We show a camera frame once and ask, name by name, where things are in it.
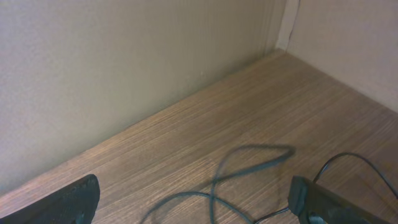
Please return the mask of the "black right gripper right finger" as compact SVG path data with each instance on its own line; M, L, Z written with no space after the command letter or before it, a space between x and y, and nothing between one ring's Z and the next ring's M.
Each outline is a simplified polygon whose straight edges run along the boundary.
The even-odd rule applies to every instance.
M301 224L389 224L301 176L292 178L288 208Z

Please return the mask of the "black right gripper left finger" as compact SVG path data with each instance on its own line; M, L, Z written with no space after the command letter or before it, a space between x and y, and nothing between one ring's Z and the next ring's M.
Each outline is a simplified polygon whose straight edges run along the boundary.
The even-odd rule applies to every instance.
M1 218L3 224L90 224L100 200L97 176L86 175Z

